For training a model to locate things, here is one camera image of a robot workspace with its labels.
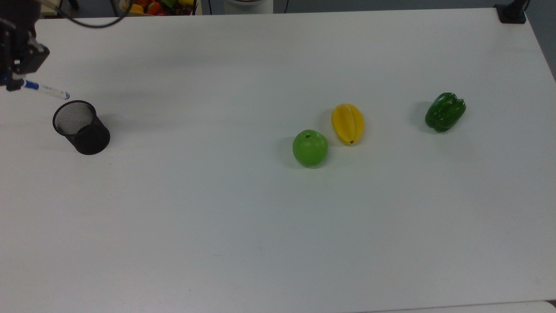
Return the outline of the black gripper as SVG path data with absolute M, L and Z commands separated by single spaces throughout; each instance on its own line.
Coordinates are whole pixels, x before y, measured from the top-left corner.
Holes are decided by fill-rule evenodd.
M 1 24 L 1 77 L 7 91 L 20 90 L 24 75 L 38 71 L 49 55 L 50 50 L 36 40 L 34 27 Z

